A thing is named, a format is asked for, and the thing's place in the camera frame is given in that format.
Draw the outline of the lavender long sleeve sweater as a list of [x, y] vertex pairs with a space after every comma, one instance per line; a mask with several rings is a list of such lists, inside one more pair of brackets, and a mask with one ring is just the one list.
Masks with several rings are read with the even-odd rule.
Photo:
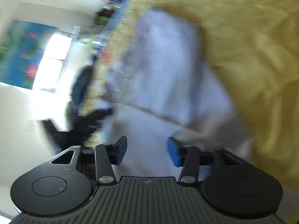
[[104, 123], [114, 143], [128, 139], [121, 176], [179, 176], [167, 151], [169, 137], [203, 151], [226, 149], [251, 158], [251, 136], [236, 106], [201, 53], [194, 24], [152, 8], [138, 19], [133, 38], [108, 72]]

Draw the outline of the folded dark clothes stack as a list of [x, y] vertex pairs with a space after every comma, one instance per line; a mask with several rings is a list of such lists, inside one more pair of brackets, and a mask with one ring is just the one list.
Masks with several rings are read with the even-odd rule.
[[81, 118], [80, 107], [83, 102], [85, 92], [92, 79], [94, 66], [83, 67], [71, 88], [70, 101], [65, 110], [67, 127], [72, 128]]

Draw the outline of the lotus flower poster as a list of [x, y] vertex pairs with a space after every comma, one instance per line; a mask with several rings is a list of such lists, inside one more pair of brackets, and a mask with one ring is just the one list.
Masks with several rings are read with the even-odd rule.
[[57, 28], [13, 20], [1, 39], [1, 82], [31, 90], [46, 46]]

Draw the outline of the blue mattress sheet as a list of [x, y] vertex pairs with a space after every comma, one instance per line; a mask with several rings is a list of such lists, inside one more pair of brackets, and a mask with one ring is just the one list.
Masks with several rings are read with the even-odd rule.
[[122, 0], [119, 7], [116, 9], [116, 11], [113, 13], [112, 17], [110, 18], [108, 24], [106, 25], [104, 31], [102, 32], [102, 35], [106, 38], [108, 38], [111, 34], [111, 32], [119, 26], [122, 17], [124, 16], [127, 6], [131, 0]]

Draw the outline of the yellow cartoon print quilt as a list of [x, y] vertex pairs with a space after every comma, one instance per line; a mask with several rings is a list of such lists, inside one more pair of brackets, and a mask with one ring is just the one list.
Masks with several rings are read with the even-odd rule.
[[108, 69], [150, 7], [200, 28], [209, 65], [253, 134], [257, 166], [297, 190], [298, 0], [130, 0], [108, 41], [108, 59], [96, 66], [83, 113], [95, 108]]

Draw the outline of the window with grey frame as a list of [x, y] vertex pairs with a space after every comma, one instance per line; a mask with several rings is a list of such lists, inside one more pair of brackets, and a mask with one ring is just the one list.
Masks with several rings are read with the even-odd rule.
[[54, 33], [45, 48], [33, 83], [33, 90], [56, 91], [60, 73], [70, 50], [72, 39], [60, 33]]

